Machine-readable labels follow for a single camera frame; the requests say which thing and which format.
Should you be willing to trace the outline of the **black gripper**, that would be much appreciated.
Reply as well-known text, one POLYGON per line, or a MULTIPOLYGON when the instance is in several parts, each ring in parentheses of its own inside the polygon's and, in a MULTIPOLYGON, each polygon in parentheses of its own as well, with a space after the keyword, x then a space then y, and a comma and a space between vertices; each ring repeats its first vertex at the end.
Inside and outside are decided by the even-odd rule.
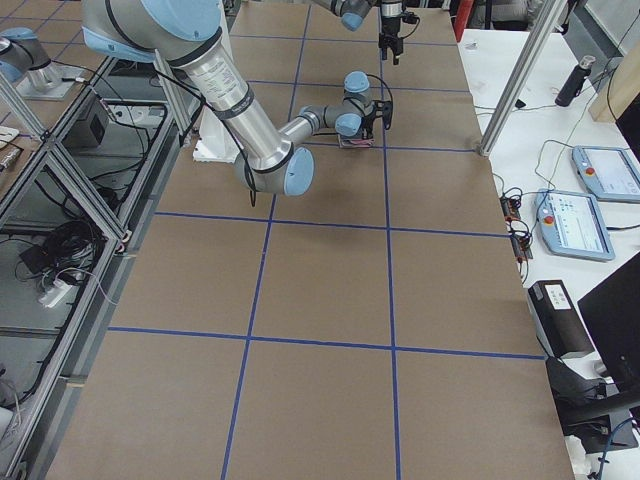
POLYGON ((380 50, 380 58, 386 61, 388 57, 388 39, 390 39, 390 49, 393 54, 392 63, 394 66, 399 64, 400 56, 403 54, 403 38, 398 37, 401 28, 400 17, 382 17, 381 30, 378 38, 378 47, 380 50))
POLYGON ((358 139, 359 140, 373 140, 374 139, 374 116, 366 116, 361 118, 361 124, 358 129, 358 139))

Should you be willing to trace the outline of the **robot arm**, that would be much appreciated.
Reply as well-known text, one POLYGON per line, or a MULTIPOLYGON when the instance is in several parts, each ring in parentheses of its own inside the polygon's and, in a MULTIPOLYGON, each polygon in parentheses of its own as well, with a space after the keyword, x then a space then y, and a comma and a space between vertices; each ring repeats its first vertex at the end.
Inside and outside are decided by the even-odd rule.
POLYGON ((349 31, 358 30, 369 13, 373 9, 378 9, 380 15, 378 48, 381 59, 386 60, 388 53, 391 53, 393 64, 399 64, 400 56, 404 53, 404 39, 400 35, 401 24, 406 17, 403 1, 315 0, 313 4, 338 17, 349 31))
POLYGON ((234 167, 253 192, 304 194, 314 159, 302 142, 325 128, 353 138, 373 121, 369 79, 354 71, 345 78, 340 104, 308 106, 276 128, 223 46, 216 1, 85 1, 82 15, 84 41, 92 50, 134 62, 162 57, 186 73, 238 140, 234 167))

